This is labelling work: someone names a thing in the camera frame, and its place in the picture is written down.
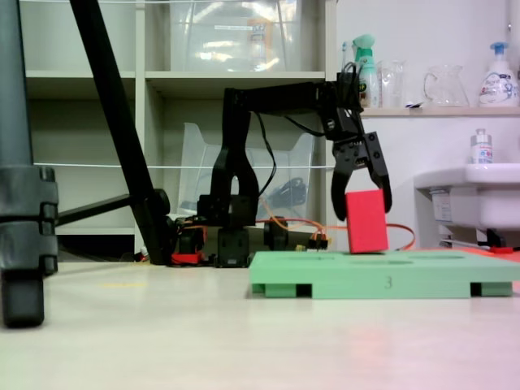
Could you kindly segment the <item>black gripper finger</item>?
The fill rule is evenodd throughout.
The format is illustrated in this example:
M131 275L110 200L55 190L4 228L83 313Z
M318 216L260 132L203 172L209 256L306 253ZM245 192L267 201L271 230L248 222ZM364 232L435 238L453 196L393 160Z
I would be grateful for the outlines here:
M384 209L389 212L392 208L392 190L388 169L376 132L369 132L364 135L364 146L367 152L366 167L370 178L379 189L383 190Z
M331 201L336 217L341 221L347 216L345 191L351 175L351 171L334 171L331 178Z

